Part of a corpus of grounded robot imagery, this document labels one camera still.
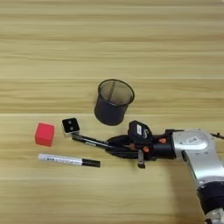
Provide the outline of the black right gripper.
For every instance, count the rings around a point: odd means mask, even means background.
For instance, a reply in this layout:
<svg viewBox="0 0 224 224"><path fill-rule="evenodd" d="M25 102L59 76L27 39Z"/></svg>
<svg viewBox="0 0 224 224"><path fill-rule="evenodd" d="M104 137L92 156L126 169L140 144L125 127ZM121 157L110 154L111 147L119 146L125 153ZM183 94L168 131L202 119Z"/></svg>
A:
<svg viewBox="0 0 224 224"><path fill-rule="evenodd" d="M144 160L156 160L158 158L174 159L174 143L172 140L172 130L167 130L164 134L153 135L147 131L145 134L113 136L108 139L110 144L130 145L133 141L137 150L125 147L115 147L107 150L107 153L125 159L136 159L140 169L145 168Z"/></svg>

